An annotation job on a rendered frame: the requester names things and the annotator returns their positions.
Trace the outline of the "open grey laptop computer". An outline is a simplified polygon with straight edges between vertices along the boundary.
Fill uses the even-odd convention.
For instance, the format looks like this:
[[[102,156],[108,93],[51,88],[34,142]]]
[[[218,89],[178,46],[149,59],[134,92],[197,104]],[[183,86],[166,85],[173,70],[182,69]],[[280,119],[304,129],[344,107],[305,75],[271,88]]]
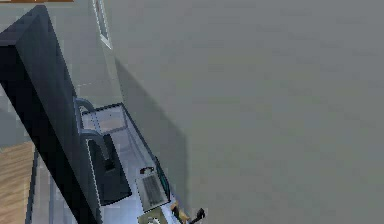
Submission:
[[[170,186],[157,157],[154,158],[154,172],[141,175],[135,180],[144,212],[165,205],[171,201]]]

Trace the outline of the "orange cat figure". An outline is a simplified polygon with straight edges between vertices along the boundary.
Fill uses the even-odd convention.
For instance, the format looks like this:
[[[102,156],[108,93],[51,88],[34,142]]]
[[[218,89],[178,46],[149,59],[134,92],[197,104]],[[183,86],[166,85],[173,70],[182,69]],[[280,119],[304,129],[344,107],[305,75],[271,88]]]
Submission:
[[[181,223],[181,224],[187,224],[190,220],[190,217],[179,208],[179,203],[175,201],[170,206],[171,212],[173,216]]]

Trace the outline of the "pale blue desk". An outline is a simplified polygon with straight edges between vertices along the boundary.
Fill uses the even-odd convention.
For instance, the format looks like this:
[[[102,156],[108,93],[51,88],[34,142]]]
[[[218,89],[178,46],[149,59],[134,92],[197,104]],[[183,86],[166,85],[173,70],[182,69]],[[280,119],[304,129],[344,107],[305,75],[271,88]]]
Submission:
[[[97,108],[94,117],[91,113],[81,113],[82,122],[86,129],[97,129],[101,133],[111,135],[132,195],[116,203],[102,206],[102,224],[138,224],[138,217],[143,215],[142,204],[135,180],[140,176],[140,169],[152,167],[154,158],[138,131],[129,112],[121,103]],[[171,201],[159,206],[168,224],[181,224],[172,214],[170,206],[177,201],[171,191]]]

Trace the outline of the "small black desk object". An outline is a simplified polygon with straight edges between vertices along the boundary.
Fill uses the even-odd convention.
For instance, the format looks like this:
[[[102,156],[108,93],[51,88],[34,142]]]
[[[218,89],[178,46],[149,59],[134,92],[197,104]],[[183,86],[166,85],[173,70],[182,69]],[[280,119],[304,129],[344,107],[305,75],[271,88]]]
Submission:
[[[195,224],[196,222],[200,221],[205,217],[205,211],[203,208],[200,208],[196,214],[196,217],[189,222],[189,224]]]

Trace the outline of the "black grey desk chair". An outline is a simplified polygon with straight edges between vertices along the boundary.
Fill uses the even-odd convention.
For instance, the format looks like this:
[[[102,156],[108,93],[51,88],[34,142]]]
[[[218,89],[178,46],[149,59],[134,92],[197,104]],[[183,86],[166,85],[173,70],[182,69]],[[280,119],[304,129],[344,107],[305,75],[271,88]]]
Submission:
[[[73,98],[80,139],[90,154],[98,199],[102,206],[116,203],[132,195],[131,188],[119,160],[112,137],[97,129],[86,129],[80,108],[84,107],[94,117],[96,109],[84,98]]]

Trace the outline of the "olive square with white disc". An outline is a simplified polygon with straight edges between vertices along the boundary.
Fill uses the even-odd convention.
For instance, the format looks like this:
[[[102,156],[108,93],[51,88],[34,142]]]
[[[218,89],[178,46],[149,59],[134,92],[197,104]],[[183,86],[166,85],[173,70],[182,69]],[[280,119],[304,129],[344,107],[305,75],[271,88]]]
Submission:
[[[168,224],[162,209],[157,207],[138,217],[138,224]]]

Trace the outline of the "white framed window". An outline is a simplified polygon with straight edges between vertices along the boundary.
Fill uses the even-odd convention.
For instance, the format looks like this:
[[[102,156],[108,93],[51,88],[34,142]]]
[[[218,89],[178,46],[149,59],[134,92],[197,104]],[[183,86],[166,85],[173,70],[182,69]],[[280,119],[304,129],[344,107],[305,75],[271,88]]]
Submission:
[[[112,48],[110,35],[108,32],[108,24],[105,16],[103,0],[92,0],[96,15],[96,21],[100,32],[101,41],[109,48]]]

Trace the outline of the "tall black cupboard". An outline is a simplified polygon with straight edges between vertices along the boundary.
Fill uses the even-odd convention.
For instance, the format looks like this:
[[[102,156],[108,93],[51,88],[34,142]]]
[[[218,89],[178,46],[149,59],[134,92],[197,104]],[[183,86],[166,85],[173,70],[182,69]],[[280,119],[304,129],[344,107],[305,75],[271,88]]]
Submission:
[[[37,5],[0,32],[0,85],[78,224],[101,224],[88,149],[48,10]]]

